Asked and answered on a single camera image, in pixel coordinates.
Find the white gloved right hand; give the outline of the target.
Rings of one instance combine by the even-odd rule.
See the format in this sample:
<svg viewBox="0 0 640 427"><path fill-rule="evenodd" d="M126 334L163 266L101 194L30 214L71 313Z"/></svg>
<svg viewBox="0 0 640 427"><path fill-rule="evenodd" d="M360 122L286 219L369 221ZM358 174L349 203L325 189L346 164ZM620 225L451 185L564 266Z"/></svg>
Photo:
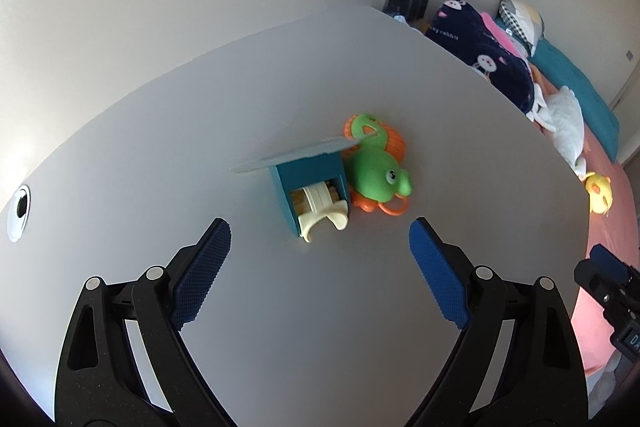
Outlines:
<svg viewBox="0 0 640 427"><path fill-rule="evenodd" d="M589 418L594 418L602 410L630 368L630 362L620 351L614 351L605 366L587 377Z"/></svg>

